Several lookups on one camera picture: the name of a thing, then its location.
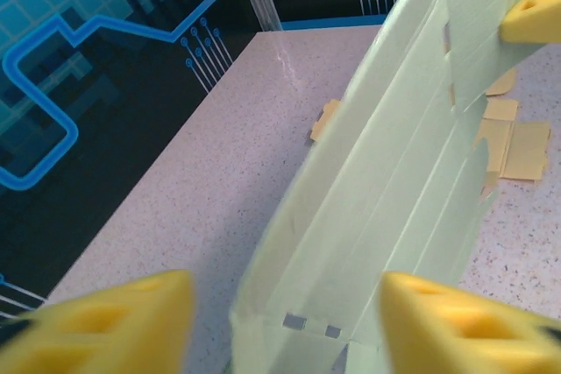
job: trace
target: pale green panel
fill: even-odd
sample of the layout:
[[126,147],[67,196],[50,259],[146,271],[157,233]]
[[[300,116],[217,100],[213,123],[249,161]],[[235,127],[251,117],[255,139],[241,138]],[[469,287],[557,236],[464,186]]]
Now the pale green panel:
[[410,273],[415,270],[450,196],[459,170],[472,148],[470,139],[475,139],[485,107],[486,98],[481,96],[456,123],[407,221],[386,270]]
[[377,370],[379,360],[376,346],[350,341],[344,374],[382,374]]
[[[434,2],[435,0],[400,0],[393,8],[387,24],[359,66],[347,90],[343,106],[334,116],[322,139],[312,148],[269,223],[242,279],[232,311],[248,315],[261,314],[265,310],[289,261],[301,247],[301,240],[309,224],[316,216],[343,163],[349,158],[351,149],[380,98],[395,77],[410,48],[411,40],[425,22],[427,11],[432,9]],[[321,243],[322,240],[312,238],[311,241]]]
[[451,283],[451,270],[456,264],[470,232],[474,216],[478,214],[479,197],[486,175],[488,149],[479,142],[467,158],[452,188],[440,221],[435,227],[414,274],[437,282]]
[[462,279],[464,275],[464,270],[467,267],[469,257],[472,254],[473,246],[477,240],[479,230],[481,228],[481,221],[483,217],[493,204],[495,198],[497,196],[497,191],[495,190],[487,198],[480,204],[476,215],[473,217],[473,221],[470,224],[470,229],[468,234],[465,236],[464,244],[462,245],[458,257],[456,258],[456,262],[454,263],[454,267],[451,270],[449,284],[456,286],[458,282]]
[[[446,22],[439,0],[296,251],[273,313],[354,329],[453,125]],[[429,112],[433,100],[447,105]]]
[[247,317],[239,320],[235,315],[230,319],[234,332],[231,338],[231,372],[269,373],[273,358],[266,349],[263,336],[263,318]]
[[327,374],[346,345],[324,335],[289,328],[265,327],[265,336],[265,346],[276,353],[270,358],[271,369],[260,372],[271,374]]
[[461,109],[501,75],[498,33],[508,6],[509,0],[449,0],[451,64]]

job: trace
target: yellow triangular bracket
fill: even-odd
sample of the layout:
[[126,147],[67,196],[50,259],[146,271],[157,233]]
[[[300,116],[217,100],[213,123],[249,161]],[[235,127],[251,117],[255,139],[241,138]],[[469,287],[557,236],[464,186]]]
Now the yellow triangular bracket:
[[402,273],[380,312],[394,374],[558,374],[561,322]]
[[561,43],[561,0],[520,0],[501,24],[510,43]]
[[171,271],[21,314],[0,372],[177,374],[194,306],[192,278]]

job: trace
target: rectangular hole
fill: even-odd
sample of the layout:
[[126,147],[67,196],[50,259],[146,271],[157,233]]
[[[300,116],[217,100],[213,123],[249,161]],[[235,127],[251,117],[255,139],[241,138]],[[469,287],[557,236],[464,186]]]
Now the rectangular hole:
[[284,322],[282,322],[282,326],[293,330],[304,330],[304,326],[306,326],[306,318],[288,313],[284,318]]
[[450,51],[450,23],[447,22],[443,29],[444,52]]
[[341,329],[340,328],[336,328],[335,326],[331,326],[329,325],[326,329],[325,329],[325,335],[327,337],[331,337],[333,339],[338,339],[339,336],[341,336]]

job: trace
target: speckled countertop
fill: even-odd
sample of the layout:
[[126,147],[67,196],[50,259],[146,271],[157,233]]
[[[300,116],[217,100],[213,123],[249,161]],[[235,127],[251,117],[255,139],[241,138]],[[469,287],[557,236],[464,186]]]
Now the speckled countertop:
[[[322,106],[340,98],[376,27],[258,34],[51,294],[57,302],[166,269],[195,274],[188,372],[230,358],[228,310],[256,243],[309,151]],[[520,66],[519,119],[549,119],[537,185],[502,181],[461,286],[561,316],[561,48]]]
[[518,66],[505,95],[519,121],[549,120],[548,168],[534,184],[501,180],[460,287],[561,318],[561,45]]

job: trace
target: cardboard structure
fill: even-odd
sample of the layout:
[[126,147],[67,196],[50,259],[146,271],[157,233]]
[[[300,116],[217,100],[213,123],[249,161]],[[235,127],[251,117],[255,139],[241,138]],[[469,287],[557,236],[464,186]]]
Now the cardboard structure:
[[346,373],[388,372],[381,273],[459,281],[492,199],[485,90],[541,47],[500,40],[515,2],[398,0],[242,279],[235,373],[327,373],[345,348]]

